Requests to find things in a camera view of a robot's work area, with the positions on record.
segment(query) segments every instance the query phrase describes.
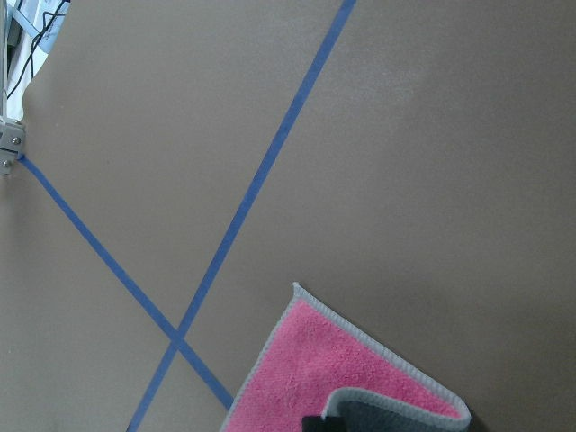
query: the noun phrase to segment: metal frame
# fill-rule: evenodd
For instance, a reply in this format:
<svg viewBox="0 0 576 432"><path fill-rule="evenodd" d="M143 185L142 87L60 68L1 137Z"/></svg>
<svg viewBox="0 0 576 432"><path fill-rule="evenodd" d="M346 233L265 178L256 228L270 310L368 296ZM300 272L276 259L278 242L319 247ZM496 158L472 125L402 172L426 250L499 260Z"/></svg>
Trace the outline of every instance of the metal frame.
<svg viewBox="0 0 576 432"><path fill-rule="evenodd" d="M7 81L7 7L6 0L0 0L0 35L2 35L2 43L0 43L0 61L2 61L2 73L0 74L0 88L2 89L2 103L0 103L0 174L9 175L12 171L12 166L16 159L24 156L24 141L26 132L24 127L19 121L14 119L7 119L6 103L6 81Z"/></svg>

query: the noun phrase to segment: gray trim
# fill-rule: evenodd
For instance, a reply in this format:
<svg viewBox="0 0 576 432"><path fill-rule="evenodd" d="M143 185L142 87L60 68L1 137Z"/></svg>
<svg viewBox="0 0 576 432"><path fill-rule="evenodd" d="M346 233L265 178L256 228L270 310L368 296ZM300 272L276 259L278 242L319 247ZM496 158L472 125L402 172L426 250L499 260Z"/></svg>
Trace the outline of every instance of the gray trim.
<svg viewBox="0 0 576 432"><path fill-rule="evenodd" d="M412 407L411 405L404 402L400 402L399 400L392 400L391 398L386 398L385 396L379 395L377 393L372 393L371 391L365 391L356 388L343 388L333 391L330 397L328 398L327 406L324 410L324 415L327 414L328 410L333 410L333 408L336 406L334 405L335 403L343 401L344 400L343 398L346 398L347 401L361 401L373 405L375 407L386 406L386 409L392 410L394 412L399 412L402 415L407 415L406 414L406 412L408 412L407 407L412 407L413 410L410 410L409 416L415 415L417 416L416 419L422 421L423 423L432 422L429 424L434 425L441 424L442 428L445 428L446 430L450 431L463 430L468 425L468 423L470 423L471 418L470 411L468 410L468 407L466 407L466 404L462 399L460 399L458 396L449 391L446 387L444 387L440 383L436 382L435 380L433 380L432 378L421 372L412 364L408 363L398 355L394 354L390 349L386 348L384 345L378 343L376 340L366 335L360 328L356 327L354 324L342 318L340 315L335 313L324 303L322 303L317 298L312 296L309 292L304 290L304 288L302 288L299 283L294 282L292 286L294 289L294 296L292 297L290 303L286 307L286 310L282 314L282 317L278 320L278 322L274 326L274 329L272 330L272 333L270 333L270 336L268 337L268 340L266 341L264 348L260 352L260 355L258 356L256 363L250 370L248 377L246 378L246 380L242 384L242 387L238 391L238 394L234 399L234 403L230 407L230 410L228 411L228 414L224 419L224 422L220 428L220 432L224 432L228 427L230 419L234 414L234 410L236 409L239 401L242 399L242 395L246 391L248 384L250 383L250 381L252 381L252 378L254 377L260 365L262 364L264 356L266 355L269 347L272 345L272 342L275 339L276 331L280 328L280 326L282 326L284 320L292 310L294 304L296 304L296 302L299 300L304 300L305 302L307 302L312 308L320 312L322 315L324 315L327 319L331 320L341 329L343 329L344 331L346 331L347 333L358 339L366 347L373 350L378 356L381 356L382 358L386 359L394 366L396 366L398 369L403 371L405 374L407 374L417 382L424 385L427 389L429 389L439 398L451 404L461 414L461 418L449 418L446 416L441 416L417 407Z"/></svg>
<svg viewBox="0 0 576 432"><path fill-rule="evenodd" d="M455 407L458 412L460 412L461 417L452 418L442 414L430 412L426 409L416 407L401 400L396 400L388 396L382 396L381 394L375 393L373 391L358 389L355 387L343 387L333 391L328 398L328 402L324 412L322 413L322 416L326 417L341 415L339 412L339 406L343 402L361 402L378 409L395 412L403 417L416 420L427 426L440 428L450 432L460 432L462 430L466 430L470 423L470 412L468 409L466 409L466 412L461 412L457 407Z"/></svg>
<svg viewBox="0 0 576 432"><path fill-rule="evenodd" d="M366 335L360 328L342 318L340 315L335 313L332 309L326 306L324 303L319 301L316 297L311 295L309 292L304 290L299 283L294 282L294 297L305 300L310 306L312 306L316 311L320 312L327 319L331 320L334 324L339 326L341 329L345 330L350 335L354 336L360 342L362 342L366 347L374 351L378 356L385 358L395 367L403 371L406 375L413 378L418 383L421 383L424 387L433 392L436 396L441 398L443 401L448 402L452 405L461 415L462 419L467 419L470 421L470 411L462 399L457 395L449 391L439 382L427 376L425 373L420 371L416 366L408 363L406 360L401 358L399 355L393 353L386 346L377 342L373 338Z"/></svg>

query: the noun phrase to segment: blue tape line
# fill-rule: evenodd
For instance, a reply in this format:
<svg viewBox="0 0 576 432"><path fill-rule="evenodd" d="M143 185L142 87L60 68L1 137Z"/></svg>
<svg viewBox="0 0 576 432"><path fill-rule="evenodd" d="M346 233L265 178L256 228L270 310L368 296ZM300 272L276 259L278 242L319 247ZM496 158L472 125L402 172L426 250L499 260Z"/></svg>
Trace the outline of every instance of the blue tape line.
<svg viewBox="0 0 576 432"><path fill-rule="evenodd" d="M38 179L40 184L44 186L46 192L58 205L58 207L66 214L72 224L80 232L82 237L90 244L92 249L104 261L104 263L112 270L118 280L126 287L132 294L136 301L144 308L148 315L157 323L157 325L164 331L164 333L172 341L171 346L175 344L175 349L180 350L184 358L192 366L192 368L200 375L203 381L210 387L214 395L219 401L228 409L233 401L232 396L224 388L224 386L213 375L204 361L194 352L194 350L181 338L179 338L176 329L170 324L168 319L160 311L160 309L152 302L152 300L140 289L139 286L128 276L124 269L118 264L113 256L106 250L100 243L96 236L90 229L82 222L76 215L68 203L62 198L54 186L50 183L48 178L27 158L23 157L20 162L28 168L28 170Z"/></svg>
<svg viewBox="0 0 576 432"><path fill-rule="evenodd" d="M200 310L206 294L208 294L208 291L210 290L216 275L220 271L221 266L226 259L226 255L230 252L232 243L236 239L240 228L246 220L246 217L248 216L248 213L254 204L254 201L256 200L262 185L264 184L264 181L272 169L272 166L276 161L276 158L278 157L278 154L280 153L280 150L282 149L284 142L290 133L290 130L295 124L296 119L298 118L298 115L304 106L304 103L308 99L308 96L314 87L314 83L316 83L316 79L324 67L326 60L328 59L329 54L338 39L338 36L342 32L342 29L344 28L344 25L346 24L346 21L350 16L355 3L356 0L344 0L338 9L336 17L330 25L328 33L320 45L316 57L312 61L306 76L302 80L300 88L298 89L296 96L293 98L290 108L288 108L288 111L286 112L286 115L284 116L282 123L278 128L278 131L274 135L270 147L268 148L268 151L260 163L260 167L256 171L256 174L254 175L254 178L252 179L252 182L250 183L250 186L248 187L247 192L244 195L242 202L240 203L240 206L236 210L236 214L234 215L234 218L232 219L232 222L230 223L228 230L222 239L222 242L218 246L214 257L210 262L210 265L208 266L208 269L206 270L206 273L200 282L200 285L196 290L196 293L194 294L194 297L192 298L192 301L186 310L180 325L178 326L179 337L184 338L189 328L192 326L194 318ZM130 432L135 432L138 430L138 427L146 415L146 411L148 410L150 403L154 399L158 388L160 387L160 384L166 375L166 370L172 364L175 355L176 350L172 347L172 345L170 345L162 357L162 361L158 365L158 368L154 373L154 376L152 377L152 380L150 381L148 388L146 389L144 396L142 397L142 400L140 401L140 404L134 413L134 416L132 417L132 421L130 422L128 428Z"/></svg>

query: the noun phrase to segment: black cable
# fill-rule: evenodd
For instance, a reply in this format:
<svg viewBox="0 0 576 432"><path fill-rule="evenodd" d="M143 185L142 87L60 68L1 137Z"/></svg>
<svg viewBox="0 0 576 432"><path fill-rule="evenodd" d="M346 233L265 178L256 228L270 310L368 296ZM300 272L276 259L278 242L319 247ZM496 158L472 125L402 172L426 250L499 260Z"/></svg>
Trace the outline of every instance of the black cable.
<svg viewBox="0 0 576 432"><path fill-rule="evenodd" d="M16 81L16 84L14 85L12 91L8 94L6 99L10 98L10 96L12 96L14 94L14 92L16 91L16 88L18 88L18 86L22 82L22 80L24 78L24 74L26 73L26 68L28 67L29 63L32 64L32 78L34 78L34 74L33 74L33 64L34 64L33 61L34 60L32 59L32 57L34 55L34 51L38 48L38 46L40 45L41 39L44 37L46 32L50 29L51 25L54 23L56 18L58 18L59 16L66 16L65 13L59 13L60 9L62 8L64 3L66 3L66 2L67 2L67 0L62 0L60 2L60 4L58 5L58 7L56 8L56 11L54 11L54 13L47 11L47 12L44 12L42 14L42 23L43 23L42 31L40 33L38 33L36 36L34 36L34 39L32 39L30 55L28 56L28 58L26 59L26 62L24 63L24 67L22 68L22 73L20 74L18 81ZM46 15L51 16L50 21L48 22L48 25L46 24Z"/></svg>
<svg viewBox="0 0 576 432"><path fill-rule="evenodd" d="M44 12L42 14L42 31L40 33L47 32L48 29L50 28L50 25L48 25L48 26L46 25L46 15L66 16L65 13L52 13L52 12L48 12L48 11ZM37 44L40 43L41 39L42 38L39 38L36 43ZM31 75L30 80L33 80L34 79L34 56L33 55L32 55L32 57L30 57L30 75Z"/></svg>

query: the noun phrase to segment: microfiber cloth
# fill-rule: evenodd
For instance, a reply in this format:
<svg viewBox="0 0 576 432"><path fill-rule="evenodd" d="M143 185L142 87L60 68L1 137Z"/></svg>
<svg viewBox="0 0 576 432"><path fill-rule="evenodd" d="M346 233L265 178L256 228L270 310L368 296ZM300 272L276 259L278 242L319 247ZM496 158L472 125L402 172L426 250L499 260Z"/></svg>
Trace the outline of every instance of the microfiber cloth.
<svg viewBox="0 0 576 432"><path fill-rule="evenodd" d="M294 296L221 432L298 432L306 416L348 432L465 431L470 411L447 388L294 284Z"/></svg>

